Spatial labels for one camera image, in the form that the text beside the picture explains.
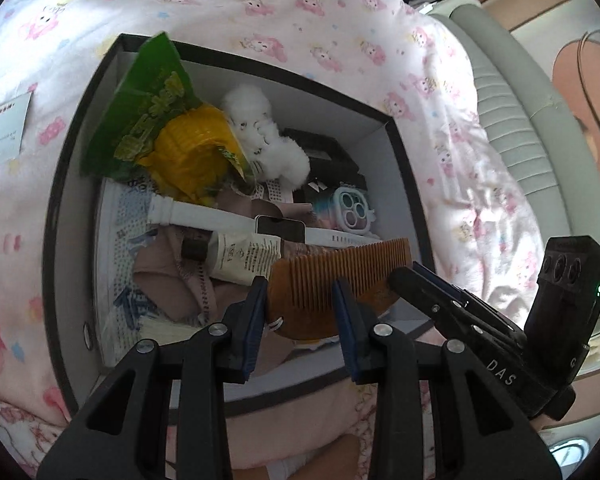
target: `cable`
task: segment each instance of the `cable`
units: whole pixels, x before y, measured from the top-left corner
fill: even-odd
[[[582,92],[584,93],[584,98],[586,99],[587,105],[589,105],[589,109],[591,110],[591,113],[593,115],[593,119],[596,121],[598,129],[600,130],[600,116],[598,115],[598,112],[596,111],[596,108],[593,105],[591,98],[589,97],[589,92],[587,92],[587,87],[584,84],[584,74],[582,73],[582,51],[584,49],[584,45],[593,34],[596,34],[598,32],[600,32],[600,29],[593,30],[591,32],[587,32],[586,34],[584,34],[584,36],[580,40],[580,43],[578,44],[578,53],[576,56],[576,63],[578,65],[578,77],[580,78],[580,85],[582,86]]]

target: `white paper card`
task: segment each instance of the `white paper card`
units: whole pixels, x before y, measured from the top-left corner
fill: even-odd
[[[24,119],[31,92],[0,106],[0,165],[20,154]]]

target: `white fluffy plush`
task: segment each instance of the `white fluffy plush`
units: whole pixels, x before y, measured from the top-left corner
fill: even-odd
[[[280,181],[283,189],[295,190],[309,176],[309,157],[298,144],[280,137],[271,119],[271,104],[257,86],[241,85],[222,99],[222,110],[256,178]]]

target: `white watch strap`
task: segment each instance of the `white watch strap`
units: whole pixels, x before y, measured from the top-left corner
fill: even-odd
[[[151,197],[147,222],[160,225],[182,225],[219,233],[253,233],[256,231],[256,222],[253,218],[203,205],[177,202],[173,198],[157,194]],[[308,245],[337,249],[380,242],[374,238],[315,227],[305,228],[304,241]]]

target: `comb teeth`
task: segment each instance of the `comb teeth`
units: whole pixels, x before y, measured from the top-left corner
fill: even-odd
[[[389,273],[410,265],[406,238],[279,260],[273,265],[269,279],[269,321],[282,316],[285,322],[278,333],[291,338],[322,338],[326,332],[335,335],[331,306],[334,280],[346,278],[353,295],[380,314],[397,300],[397,295],[386,285]],[[290,327],[295,319],[303,325],[302,330]]]

